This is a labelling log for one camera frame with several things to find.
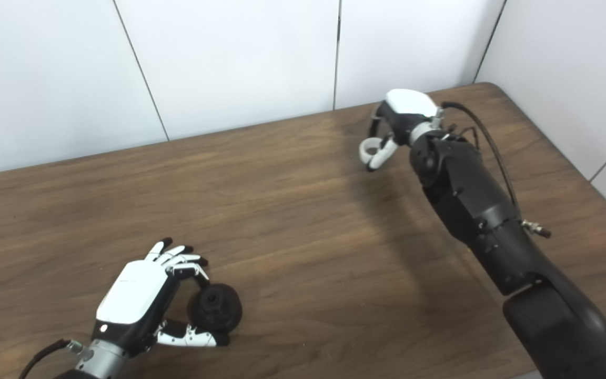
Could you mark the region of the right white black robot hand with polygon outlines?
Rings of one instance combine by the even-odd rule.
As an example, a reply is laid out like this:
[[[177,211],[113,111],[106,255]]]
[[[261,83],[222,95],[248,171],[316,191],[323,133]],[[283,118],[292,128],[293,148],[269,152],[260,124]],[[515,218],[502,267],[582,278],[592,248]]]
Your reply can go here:
[[[368,137],[359,146],[360,160],[373,172],[400,146],[413,146],[417,139],[440,129],[443,110],[426,93],[392,89],[373,109]]]

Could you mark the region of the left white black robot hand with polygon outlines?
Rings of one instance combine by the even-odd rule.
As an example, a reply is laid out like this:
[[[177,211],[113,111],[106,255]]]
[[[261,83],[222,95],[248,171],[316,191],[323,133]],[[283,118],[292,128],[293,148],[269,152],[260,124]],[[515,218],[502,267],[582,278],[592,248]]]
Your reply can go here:
[[[161,343],[175,347],[226,347],[229,335],[192,322],[165,319],[180,283],[194,280],[202,290],[211,281],[208,261],[192,246],[156,242],[142,259],[128,262],[96,311],[91,338],[115,345],[133,358]]]

